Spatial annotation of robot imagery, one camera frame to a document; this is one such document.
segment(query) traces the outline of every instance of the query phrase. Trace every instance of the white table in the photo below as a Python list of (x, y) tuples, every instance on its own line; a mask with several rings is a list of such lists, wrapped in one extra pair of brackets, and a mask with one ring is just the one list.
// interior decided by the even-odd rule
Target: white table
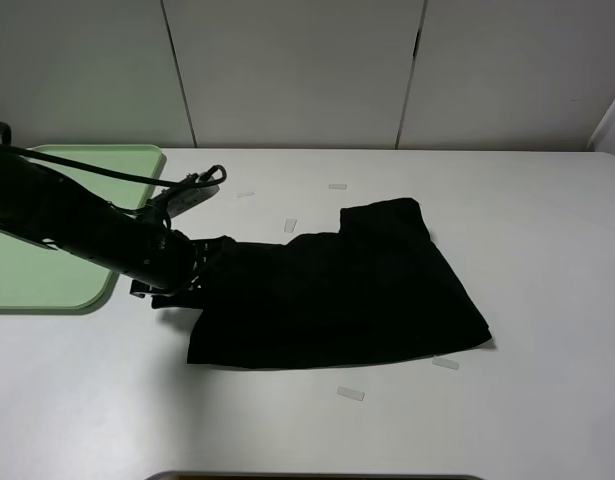
[[(177, 313), (121, 279), (85, 316), (0, 316), (0, 478), (163, 471), (615, 478), (615, 157), (592, 153), (166, 150), (164, 177), (229, 179), (175, 220), (286, 242), (340, 207), (412, 196), (496, 349), (364, 368), (185, 364)], [(347, 190), (329, 190), (346, 183)], [(236, 194), (254, 191), (241, 199)], [(214, 338), (229, 348), (228, 338)], [(366, 393), (363, 402), (338, 386)]]

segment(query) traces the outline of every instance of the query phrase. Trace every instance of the black cloth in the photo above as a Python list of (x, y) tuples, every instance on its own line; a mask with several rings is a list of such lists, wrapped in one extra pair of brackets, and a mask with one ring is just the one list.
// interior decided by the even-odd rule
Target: black cloth
[(203, 286), (188, 363), (311, 368), (480, 345), (487, 323), (411, 198), (341, 210), (339, 233), (237, 243)]

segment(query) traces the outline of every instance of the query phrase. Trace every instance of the cabinet door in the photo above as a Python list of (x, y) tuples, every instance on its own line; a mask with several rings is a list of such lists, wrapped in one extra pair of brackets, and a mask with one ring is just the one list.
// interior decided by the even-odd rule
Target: cabinet door
[(165, 0), (201, 146), (394, 148), (422, 0)]
[(430, 0), (400, 148), (581, 150), (615, 97), (615, 0)]
[(17, 145), (193, 146), (159, 1), (0, 1), (0, 120)]

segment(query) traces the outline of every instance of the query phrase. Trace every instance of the white tape strip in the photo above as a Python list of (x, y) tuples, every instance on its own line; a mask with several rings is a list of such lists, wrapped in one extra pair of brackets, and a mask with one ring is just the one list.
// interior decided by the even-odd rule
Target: white tape strip
[(298, 220), (294, 218), (288, 218), (287, 220), (285, 220), (285, 233), (294, 233), (296, 223), (298, 223)]
[(458, 362), (454, 362), (453, 360), (449, 360), (443, 357), (434, 357), (431, 361), (434, 365), (438, 365), (439, 367), (451, 368), (452, 370), (458, 370)]
[(365, 392), (359, 392), (358, 390), (352, 390), (351, 388), (345, 387), (338, 387), (338, 395), (351, 398), (352, 400), (357, 400), (359, 402), (362, 402), (363, 398), (365, 398)]

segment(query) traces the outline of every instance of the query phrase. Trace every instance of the black cable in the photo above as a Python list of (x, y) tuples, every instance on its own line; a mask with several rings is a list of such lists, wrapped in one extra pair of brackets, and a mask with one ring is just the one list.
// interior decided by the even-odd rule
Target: black cable
[(196, 183), (178, 183), (170, 182), (167, 180), (157, 180), (155, 178), (141, 177), (140, 175), (131, 175), (129, 173), (116, 172), (114, 170), (108, 170), (106, 168), (95, 167), (93, 165), (87, 165), (86, 163), (77, 162), (75, 160), (68, 160), (66, 158), (56, 157), (47, 153), (36, 152), (34, 150), (26, 150), (24, 148), (12, 147), (11, 145), (0, 144), (0, 151), (11, 153), (13, 155), (20, 155), (22, 157), (34, 158), (36, 160), (42, 160), (44, 162), (55, 163), (62, 165), (63, 167), (76, 168), (78, 170), (84, 170), (86, 172), (96, 173), (105, 177), (115, 178), (117, 180), (125, 180), (127, 182), (144, 183), (146, 185), (156, 185), (158, 187), (176, 187), (179, 189), (194, 189), (194, 188), (207, 188), (220, 185), (227, 180), (227, 170), (222, 165), (214, 165), (210, 171), (212, 173), (220, 171), (221, 177), (216, 180), (208, 180), (206, 182)]

